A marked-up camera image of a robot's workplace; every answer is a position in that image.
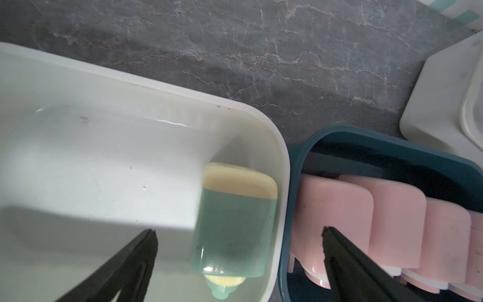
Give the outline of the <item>green pencil sharpener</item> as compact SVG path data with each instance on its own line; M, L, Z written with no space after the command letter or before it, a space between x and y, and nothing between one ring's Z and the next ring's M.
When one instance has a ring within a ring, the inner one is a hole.
M216 299L265 274L277 200L276 182L262 172L221 162L205 166L190 260Z

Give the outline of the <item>dark teal storage box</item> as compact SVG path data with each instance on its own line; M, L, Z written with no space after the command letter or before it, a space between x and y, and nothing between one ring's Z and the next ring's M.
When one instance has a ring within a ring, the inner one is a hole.
M288 146L288 152L291 175L278 272L283 301L333 301L331 291L310 281L300 267L288 273L291 228L303 173L355 174L403 182L431 198L482 212L482 169L473 161L435 148L357 127L333 126Z

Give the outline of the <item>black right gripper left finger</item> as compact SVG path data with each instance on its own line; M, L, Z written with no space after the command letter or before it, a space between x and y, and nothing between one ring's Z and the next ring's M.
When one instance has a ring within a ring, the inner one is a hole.
M143 301L158 252L156 232L146 229L59 301Z

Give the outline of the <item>white plastic storage box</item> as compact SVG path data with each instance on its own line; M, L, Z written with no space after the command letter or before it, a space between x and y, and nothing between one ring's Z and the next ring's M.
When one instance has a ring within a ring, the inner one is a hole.
M265 274L277 283L290 163L275 124L247 104L1 44L1 300L55 301L145 229L159 242L147 301L213 301L190 268L206 164L274 179Z

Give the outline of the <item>pink pencil sharpener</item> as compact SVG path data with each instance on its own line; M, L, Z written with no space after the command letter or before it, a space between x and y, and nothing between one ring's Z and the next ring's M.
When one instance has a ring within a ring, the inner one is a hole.
M482 301L482 213L469 213L472 226L465 281L450 283L449 290L471 301Z
M402 282L435 294L451 283L463 283L471 225L470 213L462 206L427 198L420 265L403 269Z
M367 255L390 276L418 268L426 213L422 190L403 182L344 174L341 181L362 186L374 200Z
M323 251L323 229L335 227L368 253L374 200L362 186L302 174L291 232L290 255L316 285L330 289Z

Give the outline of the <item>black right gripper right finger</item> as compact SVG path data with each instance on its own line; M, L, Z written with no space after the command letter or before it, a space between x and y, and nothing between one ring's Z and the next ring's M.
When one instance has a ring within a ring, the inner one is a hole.
M395 281L335 227L326 226L321 236L335 301L423 301Z

